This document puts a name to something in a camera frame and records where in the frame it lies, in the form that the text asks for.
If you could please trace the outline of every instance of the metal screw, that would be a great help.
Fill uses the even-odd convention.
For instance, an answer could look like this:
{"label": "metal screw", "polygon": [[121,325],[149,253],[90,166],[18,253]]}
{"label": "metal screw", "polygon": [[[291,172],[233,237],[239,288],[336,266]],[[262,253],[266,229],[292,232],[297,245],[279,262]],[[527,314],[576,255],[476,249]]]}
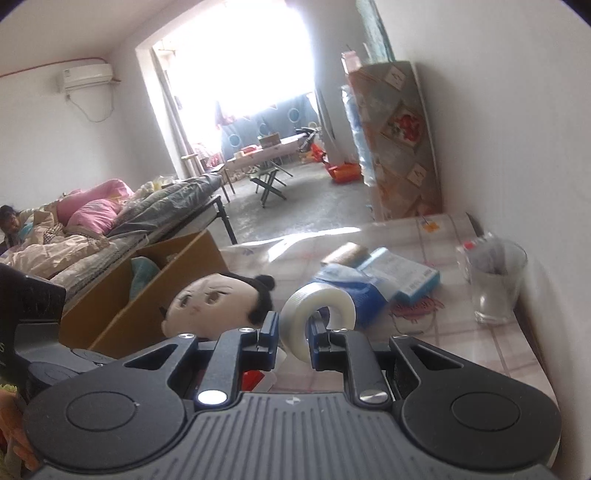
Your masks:
{"label": "metal screw", "polygon": [[369,403],[370,405],[378,405],[380,403],[384,403],[388,400],[388,393],[384,390],[375,390],[370,388],[368,390],[363,390],[359,399],[363,403]]}
{"label": "metal screw", "polygon": [[197,400],[203,405],[220,405],[228,399],[228,396],[220,390],[204,390]]}

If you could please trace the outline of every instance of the bright window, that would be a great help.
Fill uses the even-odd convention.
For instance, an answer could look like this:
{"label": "bright window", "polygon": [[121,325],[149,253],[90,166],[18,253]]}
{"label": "bright window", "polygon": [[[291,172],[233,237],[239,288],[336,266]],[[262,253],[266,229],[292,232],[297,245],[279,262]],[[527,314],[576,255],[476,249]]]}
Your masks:
{"label": "bright window", "polygon": [[219,148],[216,101],[238,118],[314,90],[310,39],[282,0],[221,2],[162,45],[174,49],[167,73],[191,142]]}

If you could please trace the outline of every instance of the doll face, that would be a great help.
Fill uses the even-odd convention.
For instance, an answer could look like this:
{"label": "doll face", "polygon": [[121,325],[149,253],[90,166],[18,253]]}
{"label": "doll face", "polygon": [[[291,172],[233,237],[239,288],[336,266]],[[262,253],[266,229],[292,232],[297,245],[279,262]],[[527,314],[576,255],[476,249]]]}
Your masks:
{"label": "doll face", "polygon": [[234,328],[252,327],[248,314],[258,292],[248,283],[220,274],[208,275],[182,290],[168,308],[162,331],[167,337],[194,333],[218,340]]}

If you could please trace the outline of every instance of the white tape roll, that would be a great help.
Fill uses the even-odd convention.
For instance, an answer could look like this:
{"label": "white tape roll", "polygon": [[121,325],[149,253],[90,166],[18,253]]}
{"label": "white tape roll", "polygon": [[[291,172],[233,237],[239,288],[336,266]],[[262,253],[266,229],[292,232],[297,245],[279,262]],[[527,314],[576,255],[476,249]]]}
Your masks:
{"label": "white tape roll", "polygon": [[310,363],[306,322],[322,307],[339,312],[330,316],[328,329],[355,328],[355,304],[347,292],[326,283],[308,283],[285,302],[279,315],[279,337],[283,346],[303,362]]}

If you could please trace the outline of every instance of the pink checkered tablecloth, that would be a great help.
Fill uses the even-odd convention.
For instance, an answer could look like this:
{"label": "pink checkered tablecloth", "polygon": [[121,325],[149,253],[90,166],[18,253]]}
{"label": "pink checkered tablecloth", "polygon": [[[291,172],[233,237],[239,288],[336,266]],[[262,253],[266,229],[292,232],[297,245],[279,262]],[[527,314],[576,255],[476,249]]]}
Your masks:
{"label": "pink checkered tablecloth", "polygon": [[[467,215],[435,215],[372,223],[362,228],[340,228],[324,232],[297,233],[268,241],[234,245],[222,255],[235,273],[268,274],[277,284],[272,292],[275,310],[307,284],[320,269],[320,260],[347,242],[370,251],[387,247],[397,255],[428,264],[441,272],[441,284],[422,303],[420,323],[424,333],[415,335],[432,345],[538,388],[556,401],[552,387],[525,339],[517,321],[489,327],[476,323],[470,289],[456,262],[455,247],[475,235]],[[387,309],[365,329],[370,340],[400,335],[404,322],[413,322],[417,312]],[[272,391],[342,390],[338,372],[316,372],[310,365],[288,355],[277,372]]]}

